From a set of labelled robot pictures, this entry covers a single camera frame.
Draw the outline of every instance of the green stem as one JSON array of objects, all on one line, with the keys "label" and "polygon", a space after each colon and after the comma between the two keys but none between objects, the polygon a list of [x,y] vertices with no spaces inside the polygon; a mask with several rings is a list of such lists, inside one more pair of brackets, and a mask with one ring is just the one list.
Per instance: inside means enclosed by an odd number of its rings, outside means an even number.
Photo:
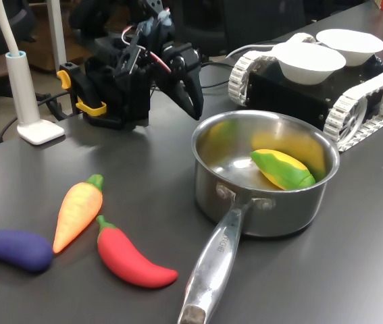
[{"label": "green stem", "polygon": [[117,228],[115,225],[113,224],[110,224],[109,222],[105,221],[104,219],[104,216],[100,215],[97,217],[97,222],[99,224],[99,234],[98,234],[98,238],[97,238],[97,242],[99,240],[99,237],[101,235],[101,232],[105,229],[105,228]]},{"label": "green stem", "polygon": [[93,174],[86,182],[97,187],[99,191],[102,191],[104,178],[101,174]]}]

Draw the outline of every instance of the white bowl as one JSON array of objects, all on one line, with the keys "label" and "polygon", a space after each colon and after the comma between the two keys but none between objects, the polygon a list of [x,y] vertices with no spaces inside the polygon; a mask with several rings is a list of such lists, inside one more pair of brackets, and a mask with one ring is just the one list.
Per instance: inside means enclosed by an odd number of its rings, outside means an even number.
[{"label": "white bowl", "polygon": [[311,43],[282,43],[272,50],[284,76],[299,84],[319,84],[346,64],[339,52]]},{"label": "white bowl", "polygon": [[340,52],[346,58],[347,66],[364,64],[374,53],[383,50],[383,42],[376,36],[354,30],[323,30],[316,39]]}]

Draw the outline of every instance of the white desk lamp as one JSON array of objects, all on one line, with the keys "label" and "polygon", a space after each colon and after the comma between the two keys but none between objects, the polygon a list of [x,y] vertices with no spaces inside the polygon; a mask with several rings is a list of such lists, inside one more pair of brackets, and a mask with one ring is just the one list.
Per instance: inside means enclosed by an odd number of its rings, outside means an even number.
[{"label": "white desk lamp", "polygon": [[0,0],[0,27],[9,50],[5,58],[19,123],[18,134],[34,145],[40,145],[64,135],[65,131],[62,127],[40,118],[28,59],[26,53],[17,48],[2,0]]}]

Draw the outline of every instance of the robotic arm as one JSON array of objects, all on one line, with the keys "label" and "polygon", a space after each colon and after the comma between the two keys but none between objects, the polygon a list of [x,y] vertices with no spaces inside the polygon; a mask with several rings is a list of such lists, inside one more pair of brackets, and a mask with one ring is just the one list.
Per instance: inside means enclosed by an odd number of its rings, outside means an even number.
[{"label": "robotic arm", "polygon": [[147,119],[154,84],[194,119],[203,110],[199,54],[174,44],[174,25],[161,0],[125,0],[131,20],[138,23],[131,39],[105,30],[116,6],[113,0],[82,0],[70,16],[78,41],[93,57],[85,74],[76,65],[61,66],[58,76],[70,91],[75,112],[96,126],[123,128]]}]

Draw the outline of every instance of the lamp base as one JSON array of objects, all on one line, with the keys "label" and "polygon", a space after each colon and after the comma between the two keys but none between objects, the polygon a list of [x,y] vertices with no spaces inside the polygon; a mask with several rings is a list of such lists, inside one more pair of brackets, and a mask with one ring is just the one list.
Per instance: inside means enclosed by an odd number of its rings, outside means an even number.
[{"label": "lamp base", "polygon": [[65,134],[62,127],[44,119],[29,124],[19,124],[17,132],[24,140],[33,145],[41,145]]}]

